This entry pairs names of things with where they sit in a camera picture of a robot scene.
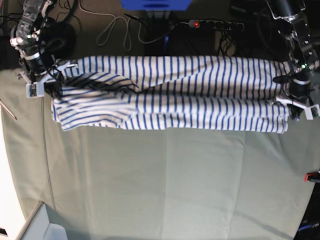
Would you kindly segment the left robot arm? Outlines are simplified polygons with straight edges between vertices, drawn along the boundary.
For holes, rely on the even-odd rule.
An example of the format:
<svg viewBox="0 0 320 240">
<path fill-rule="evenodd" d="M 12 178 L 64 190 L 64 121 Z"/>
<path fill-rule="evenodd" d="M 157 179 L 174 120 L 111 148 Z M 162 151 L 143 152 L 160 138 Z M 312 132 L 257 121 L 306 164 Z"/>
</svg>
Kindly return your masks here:
<svg viewBox="0 0 320 240">
<path fill-rule="evenodd" d="M 289 25 L 288 30 L 279 31 L 288 47 L 289 73 L 273 79 L 274 83 L 281 85 L 273 103 L 287 106 L 294 120 L 298 120 L 301 113 L 307 120 L 314 120 L 320 116 L 320 106 L 311 98 L 311 91 L 319 90 L 312 78 L 320 67 L 320 60 L 304 14 L 306 4 L 303 0 L 267 0 L 265 3 L 274 20 Z"/>
</svg>

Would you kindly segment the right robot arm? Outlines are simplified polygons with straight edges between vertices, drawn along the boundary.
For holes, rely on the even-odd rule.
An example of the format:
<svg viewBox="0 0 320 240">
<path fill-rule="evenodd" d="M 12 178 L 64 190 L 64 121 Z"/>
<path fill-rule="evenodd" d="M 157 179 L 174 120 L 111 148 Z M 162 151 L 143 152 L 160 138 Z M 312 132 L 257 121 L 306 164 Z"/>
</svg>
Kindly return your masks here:
<svg viewBox="0 0 320 240">
<path fill-rule="evenodd" d="M 17 26 L 10 32 L 10 45 L 19 52 L 19 80 L 26 83 L 28 98 L 45 94 L 60 99 L 65 81 L 63 71 L 73 66 L 68 59 L 76 45 L 76 30 L 70 20 L 78 7 L 73 1 L 66 17 L 55 20 L 49 12 L 55 0 L 26 0 Z"/>
</svg>

